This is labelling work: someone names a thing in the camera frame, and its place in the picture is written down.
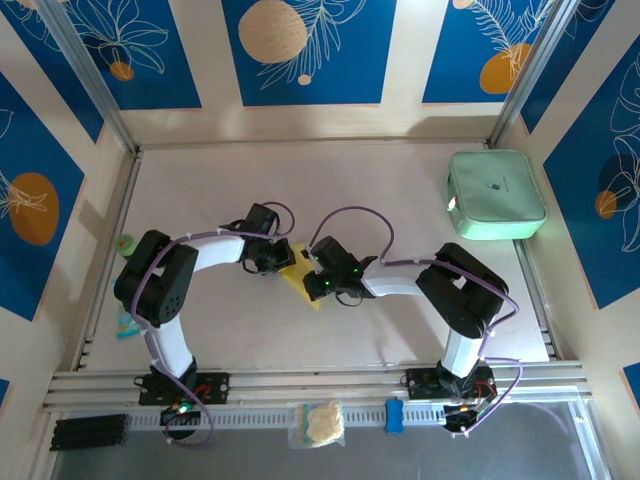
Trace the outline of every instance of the white floor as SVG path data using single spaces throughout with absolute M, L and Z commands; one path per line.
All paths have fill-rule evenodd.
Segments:
M 545 361 L 513 244 L 463 240 L 447 216 L 443 188 L 448 161 L 456 151 L 479 148 L 345 141 L 151 150 L 144 153 L 124 231 L 139 238 L 149 229 L 171 236 L 215 230 L 244 218 L 254 202 L 277 200 L 296 214 L 290 242 L 306 243 L 330 211 L 368 206 L 395 227 L 389 260 L 430 257 L 453 241 L 502 276 L 522 312 L 498 329 L 487 355 Z M 286 224 L 286 214 L 281 217 Z M 323 234 L 334 236 L 359 258 L 379 255 L 388 240 L 385 225 L 364 212 L 334 217 Z M 117 259 L 113 278 L 123 265 Z M 187 343 L 205 368 L 435 363 L 448 333 L 426 298 L 384 297 L 358 308 L 342 307 L 330 298 L 316 312 L 280 276 L 249 275 L 239 265 L 195 275 L 182 319 Z M 116 303 L 109 290 L 87 369 L 147 368 L 142 339 L 118 340 L 116 328 Z

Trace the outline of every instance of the green box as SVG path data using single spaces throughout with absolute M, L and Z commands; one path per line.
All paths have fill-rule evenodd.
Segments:
M 529 160 L 515 150 L 456 153 L 446 194 L 454 228 L 471 240 L 529 238 L 547 219 Z

